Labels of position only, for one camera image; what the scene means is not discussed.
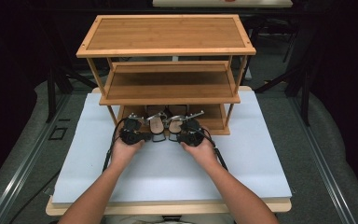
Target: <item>white table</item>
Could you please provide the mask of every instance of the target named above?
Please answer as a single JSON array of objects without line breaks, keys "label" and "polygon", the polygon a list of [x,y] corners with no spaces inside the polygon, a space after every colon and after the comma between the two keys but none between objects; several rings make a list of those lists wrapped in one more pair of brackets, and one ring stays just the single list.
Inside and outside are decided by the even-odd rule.
[{"label": "white table", "polygon": [[[114,130],[101,94],[90,93],[47,206],[60,216],[101,174]],[[291,208],[292,196],[253,91],[240,91],[229,123],[231,135],[216,135],[228,170],[274,212]],[[226,213],[209,176],[179,144],[147,142],[118,180],[106,215]]]}]

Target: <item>black controller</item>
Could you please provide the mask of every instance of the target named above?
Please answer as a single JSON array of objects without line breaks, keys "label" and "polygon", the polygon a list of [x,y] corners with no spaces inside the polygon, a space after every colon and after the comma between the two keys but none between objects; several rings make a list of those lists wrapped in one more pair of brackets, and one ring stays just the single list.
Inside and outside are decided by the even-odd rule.
[{"label": "black controller", "polygon": [[200,127],[199,122],[194,119],[201,114],[203,114],[203,111],[199,114],[184,117],[182,119],[183,123],[180,126],[182,131],[177,134],[177,141],[179,143],[184,142],[189,146],[196,147],[202,142],[204,139],[203,130]]},{"label": "black controller", "polygon": [[139,129],[142,123],[136,116],[130,115],[125,121],[124,126],[120,129],[120,138],[127,145],[133,145],[141,140],[148,141],[152,138],[151,133],[141,133]]}]

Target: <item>bamboo shelf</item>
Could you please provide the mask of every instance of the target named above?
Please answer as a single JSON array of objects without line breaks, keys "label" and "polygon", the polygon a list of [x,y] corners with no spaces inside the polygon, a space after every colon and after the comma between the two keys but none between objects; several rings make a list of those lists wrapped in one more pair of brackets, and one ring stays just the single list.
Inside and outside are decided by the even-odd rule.
[{"label": "bamboo shelf", "polygon": [[[237,80],[233,56],[241,56]],[[76,56],[86,58],[113,121],[130,113],[143,116],[145,105],[190,105],[212,134],[229,134],[234,104],[247,58],[255,55],[238,15],[115,15],[97,16]],[[125,62],[115,57],[227,56],[225,61]],[[103,83],[94,58],[110,67]],[[226,111],[224,104],[230,104]],[[118,116],[111,105],[120,105]]]}]

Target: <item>human arm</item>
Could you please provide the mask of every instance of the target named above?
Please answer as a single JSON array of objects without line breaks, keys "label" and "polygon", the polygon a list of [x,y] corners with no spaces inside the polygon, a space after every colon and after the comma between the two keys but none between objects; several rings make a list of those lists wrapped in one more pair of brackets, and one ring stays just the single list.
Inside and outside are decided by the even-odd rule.
[{"label": "human arm", "polygon": [[278,223],[266,204],[217,161],[209,140],[204,138],[197,147],[190,147],[185,143],[181,145],[212,179],[238,224]]},{"label": "human arm", "polygon": [[128,146],[118,138],[112,149],[109,166],[69,207],[59,223],[100,223],[118,178],[144,142],[142,140],[137,144]]}]

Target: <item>black cable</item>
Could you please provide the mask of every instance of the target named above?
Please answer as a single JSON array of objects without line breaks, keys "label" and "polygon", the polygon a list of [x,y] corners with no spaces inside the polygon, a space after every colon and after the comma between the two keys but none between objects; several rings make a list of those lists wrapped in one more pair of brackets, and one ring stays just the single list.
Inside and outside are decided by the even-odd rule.
[{"label": "black cable", "polygon": [[225,168],[228,171],[225,160],[223,159],[223,156],[220,153],[219,148],[217,148],[216,144],[212,140],[212,137],[211,137],[211,134],[209,133],[209,131],[206,129],[203,129],[203,128],[201,128],[203,130],[203,132],[201,132],[200,130],[197,130],[195,128],[192,128],[192,127],[188,127],[188,129],[191,129],[192,131],[201,134],[203,137],[205,137],[206,139],[208,139],[211,142],[211,144],[213,146],[214,153],[216,154],[217,158],[219,159],[220,164],[222,164],[223,168]]},{"label": "black cable", "polygon": [[115,127],[115,130],[113,131],[113,135],[112,135],[112,143],[110,144],[110,148],[107,150],[106,152],[106,157],[105,157],[105,161],[103,163],[103,171],[107,168],[107,165],[109,163],[109,160],[110,160],[110,156],[112,155],[112,148],[113,148],[113,145],[115,144],[115,142],[117,141],[118,137],[115,138],[116,136],[116,132],[117,132],[117,128],[118,126],[120,125],[121,122],[123,122],[124,120],[126,120],[127,118],[125,119],[121,119],[118,124],[116,125]]},{"label": "black cable", "polygon": [[51,179],[46,182],[46,184],[40,188],[40,190],[37,191],[36,194],[34,194],[23,206],[22,208],[20,208],[20,210],[16,213],[16,215],[14,215],[14,217],[9,221],[9,224],[12,224],[14,222],[14,220],[21,214],[21,212],[25,209],[26,206],[28,206],[28,204],[34,199],[36,198],[36,196],[43,190],[46,188],[46,186],[60,173],[61,169],[59,171],[57,171],[56,174],[54,174],[54,176],[51,177]]}]

